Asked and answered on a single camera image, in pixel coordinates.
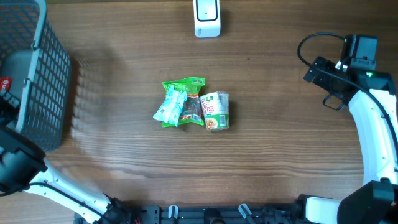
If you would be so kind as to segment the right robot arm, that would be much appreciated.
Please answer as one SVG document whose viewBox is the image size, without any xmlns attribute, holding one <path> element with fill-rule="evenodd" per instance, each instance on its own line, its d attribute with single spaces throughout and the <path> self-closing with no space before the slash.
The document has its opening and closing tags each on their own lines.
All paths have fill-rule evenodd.
<svg viewBox="0 0 398 224">
<path fill-rule="evenodd" d="M 338 36 L 341 57 L 333 63 L 317 57 L 304 79 L 349 108 L 363 158 L 363 185 L 343 200 L 301 195 L 291 213 L 301 223 L 397 223 L 397 98 L 390 73 L 376 70 L 377 38 Z"/>
</svg>

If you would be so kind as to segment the instant noodle cup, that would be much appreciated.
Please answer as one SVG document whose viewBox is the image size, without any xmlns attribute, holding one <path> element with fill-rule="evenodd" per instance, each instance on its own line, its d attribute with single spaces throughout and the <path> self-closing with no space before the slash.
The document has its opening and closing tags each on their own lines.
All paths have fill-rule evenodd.
<svg viewBox="0 0 398 224">
<path fill-rule="evenodd" d="M 205 126 L 209 131 L 229 128 L 229 94 L 216 91 L 200 97 Z"/>
</svg>

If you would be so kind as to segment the green snack bag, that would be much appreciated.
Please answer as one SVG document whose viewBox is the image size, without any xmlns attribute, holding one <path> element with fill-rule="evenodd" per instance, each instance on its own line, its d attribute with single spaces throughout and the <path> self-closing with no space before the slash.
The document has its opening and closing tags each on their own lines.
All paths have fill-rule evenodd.
<svg viewBox="0 0 398 224">
<path fill-rule="evenodd" d="M 195 123 L 203 126 L 205 124 L 199 99 L 200 89 L 205 86 L 205 83 L 205 78 L 201 77 L 188 77 L 174 81 L 162 82 L 165 91 L 168 91 L 171 86 L 174 86 L 175 90 L 182 91 L 187 94 L 187 99 L 183 104 L 178 125 Z"/>
</svg>

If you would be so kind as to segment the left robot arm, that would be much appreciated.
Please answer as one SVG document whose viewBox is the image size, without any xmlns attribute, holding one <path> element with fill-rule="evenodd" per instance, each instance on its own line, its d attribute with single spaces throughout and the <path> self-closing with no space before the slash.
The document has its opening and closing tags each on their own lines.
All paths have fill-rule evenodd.
<svg viewBox="0 0 398 224">
<path fill-rule="evenodd" d="M 14 95 L 1 91 L 1 196 L 17 192 L 43 196 L 74 211 L 75 223 L 132 223 L 130 209 L 120 200 L 69 179 L 39 146 L 6 126 L 19 105 Z"/>
</svg>

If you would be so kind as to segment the pale green wipes packet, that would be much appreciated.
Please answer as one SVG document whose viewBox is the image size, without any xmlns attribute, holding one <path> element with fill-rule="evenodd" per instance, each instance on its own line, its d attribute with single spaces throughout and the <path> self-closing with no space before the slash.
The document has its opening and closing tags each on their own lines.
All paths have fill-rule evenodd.
<svg viewBox="0 0 398 224">
<path fill-rule="evenodd" d="M 174 85 L 170 86 L 164 102 L 153 115 L 153 118 L 177 127 L 186 100 L 187 93 L 185 91 L 176 90 Z"/>
</svg>

